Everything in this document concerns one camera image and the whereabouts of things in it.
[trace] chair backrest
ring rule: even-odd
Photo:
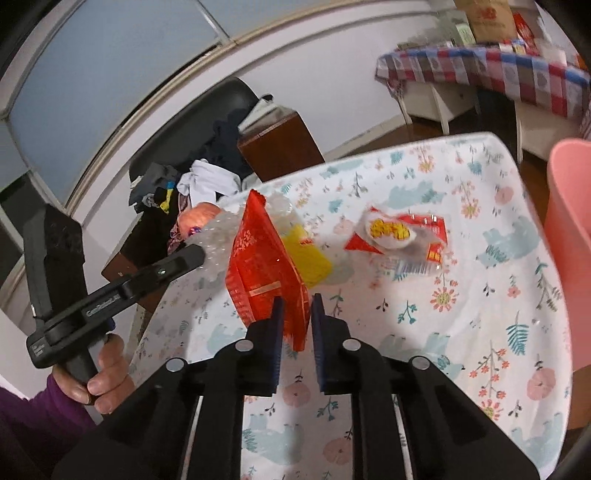
[[[188,170],[195,160],[194,154],[213,136],[213,123],[226,120],[236,109],[244,109],[247,114],[257,101],[254,92],[238,78],[230,77],[214,85],[172,117],[135,153],[129,164],[129,178],[143,175],[151,163]]]

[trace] dark clothing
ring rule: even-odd
[[[56,463],[94,426],[84,407],[66,397],[51,375],[47,388],[31,400],[0,388],[0,478],[50,478]]]

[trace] pink bucket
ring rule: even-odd
[[[563,140],[548,162],[544,231],[569,313],[573,369],[591,364],[591,142]]]

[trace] red packaging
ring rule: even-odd
[[[371,206],[344,248],[398,260],[399,274],[428,275],[441,268],[446,246],[447,231],[442,217],[387,213]]]
[[[301,352],[310,321],[308,290],[265,210],[265,197],[251,190],[232,245],[226,288],[244,325],[271,316],[273,299],[285,302],[283,337]]]
[[[515,20],[515,27],[517,28],[517,34],[525,42],[525,45],[534,52],[538,51],[535,46],[534,34],[530,29],[530,26],[525,22],[524,18],[520,13],[513,14],[513,20]]]

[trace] pile of clothes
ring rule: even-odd
[[[238,125],[247,113],[237,109],[226,121],[215,122],[214,135],[191,154],[198,160],[176,166],[152,163],[145,174],[131,184],[129,205],[134,205],[138,213],[152,213],[158,209],[160,213],[154,214],[164,213],[162,222],[171,225],[169,255],[184,240],[177,221],[184,211],[203,202],[215,204],[222,196],[233,195],[260,183],[237,147]]]

